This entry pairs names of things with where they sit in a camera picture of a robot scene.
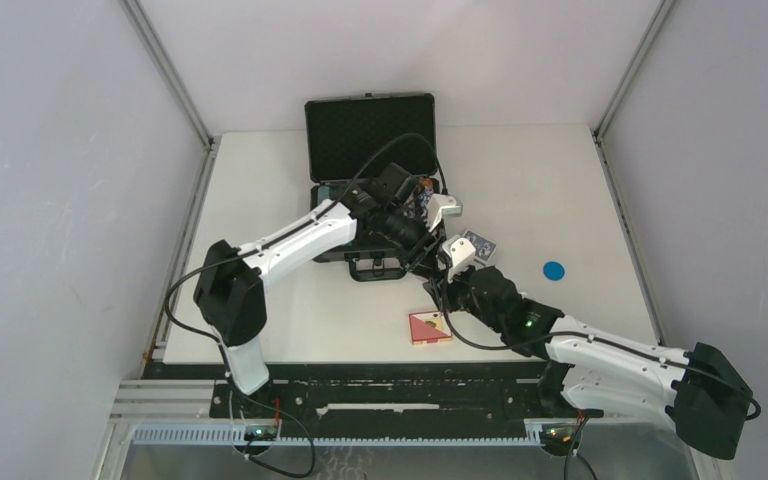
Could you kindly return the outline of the blue playing card deck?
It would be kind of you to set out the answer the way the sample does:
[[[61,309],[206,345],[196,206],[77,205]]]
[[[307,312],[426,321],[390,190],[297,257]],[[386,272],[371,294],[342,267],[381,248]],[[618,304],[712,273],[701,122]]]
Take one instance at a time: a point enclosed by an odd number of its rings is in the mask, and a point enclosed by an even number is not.
[[[498,249],[498,243],[470,229],[466,229],[462,236],[475,247],[474,261],[483,266],[489,265]]]

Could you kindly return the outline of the blue round button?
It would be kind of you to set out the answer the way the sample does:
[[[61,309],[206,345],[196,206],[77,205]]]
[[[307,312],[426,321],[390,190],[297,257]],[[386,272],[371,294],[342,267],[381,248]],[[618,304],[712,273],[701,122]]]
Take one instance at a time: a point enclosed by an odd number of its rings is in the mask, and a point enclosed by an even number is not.
[[[557,261],[548,261],[542,267],[543,275],[550,281],[560,281],[566,275],[563,264]]]

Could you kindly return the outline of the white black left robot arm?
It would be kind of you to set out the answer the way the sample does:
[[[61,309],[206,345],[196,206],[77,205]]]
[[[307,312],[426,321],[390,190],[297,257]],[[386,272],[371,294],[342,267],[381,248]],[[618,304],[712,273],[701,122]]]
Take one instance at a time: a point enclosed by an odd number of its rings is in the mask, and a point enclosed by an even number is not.
[[[405,267],[423,261],[440,236],[444,208],[458,203],[433,193],[422,213],[412,217],[406,206],[419,185],[416,176],[391,163],[376,177],[343,184],[337,198],[267,237],[240,246],[220,240],[209,247],[193,301],[219,347],[237,408],[258,417],[273,401],[259,341],[271,286],[315,257],[353,242],[361,231],[398,247]]]

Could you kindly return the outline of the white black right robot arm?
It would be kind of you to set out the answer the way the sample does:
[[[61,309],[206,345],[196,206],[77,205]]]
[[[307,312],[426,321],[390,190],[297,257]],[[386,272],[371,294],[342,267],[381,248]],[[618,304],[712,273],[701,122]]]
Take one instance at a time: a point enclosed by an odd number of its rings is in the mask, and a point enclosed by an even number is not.
[[[684,350],[604,332],[527,298],[495,267],[431,273],[423,287],[445,320],[468,313],[499,335],[498,350],[546,362],[537,393],[549,415],[646,420],[701,453],[732,460],[745,423],[761,413],[750,386],[712,345]]]

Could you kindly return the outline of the blue purple poker chip row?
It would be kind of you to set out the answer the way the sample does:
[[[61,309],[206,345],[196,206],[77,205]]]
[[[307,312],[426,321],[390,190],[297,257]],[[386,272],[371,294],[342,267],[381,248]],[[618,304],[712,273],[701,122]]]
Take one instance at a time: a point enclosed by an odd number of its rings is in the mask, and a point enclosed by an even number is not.
[[[414,194],[414,213],[424,216],[431,196],[435,193],[435,180],[432,177],[421,177],[419,186]]]

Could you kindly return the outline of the red playing card deck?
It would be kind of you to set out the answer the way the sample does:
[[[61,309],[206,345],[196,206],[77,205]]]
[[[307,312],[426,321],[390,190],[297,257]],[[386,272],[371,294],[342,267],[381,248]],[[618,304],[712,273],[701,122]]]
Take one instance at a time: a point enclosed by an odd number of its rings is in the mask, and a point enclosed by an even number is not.
[[[408,315],[411,343],[413,345],[449,342],[452,333],[439,311],[418,312]]]

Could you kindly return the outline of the black poker chip case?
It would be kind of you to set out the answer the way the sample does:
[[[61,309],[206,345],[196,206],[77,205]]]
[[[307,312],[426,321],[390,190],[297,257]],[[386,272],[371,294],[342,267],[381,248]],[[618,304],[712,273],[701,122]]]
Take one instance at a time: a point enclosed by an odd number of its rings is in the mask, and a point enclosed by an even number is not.
[[[305,121],[311,203],[335,199],[343,184],[378,176],[397,163],[419,179],[432,177],[435,193],[448,185],[436,151],[435,98],[430,93],[396,93],[311,100]],[[359,282],[395,280],[408,274],[427,279],[437,267],[435,250],[445,227],[423,261],[405,267],[389,252],[356,239],[317,257],[317,263],[345,262]]]

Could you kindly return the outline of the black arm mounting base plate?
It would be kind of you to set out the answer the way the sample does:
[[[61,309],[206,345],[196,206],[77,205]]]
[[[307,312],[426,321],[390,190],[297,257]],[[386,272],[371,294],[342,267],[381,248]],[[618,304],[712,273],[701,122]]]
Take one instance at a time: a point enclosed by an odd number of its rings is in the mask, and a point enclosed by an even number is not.
[[[248,400],[230,393],[219,365],[151,362],[146,380],[212,380],[212,418],[282,420],[316,439],[473,440],[522,437],[527,421],[572,421],[552,411],[544,361],[272,364]]]

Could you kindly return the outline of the aluminium frame rail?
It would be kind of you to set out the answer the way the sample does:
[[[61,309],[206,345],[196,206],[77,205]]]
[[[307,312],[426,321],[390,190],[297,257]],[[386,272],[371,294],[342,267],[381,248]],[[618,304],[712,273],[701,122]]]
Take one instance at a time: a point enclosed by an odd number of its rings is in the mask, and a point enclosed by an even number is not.
[[[527,379],[295,379],[276,380],[248,402],[220,380],[125,381],[115,417],[233,418],[278,423],[286,413],[305,422],[341,414],[427,415],[479,424],[547,418]]]

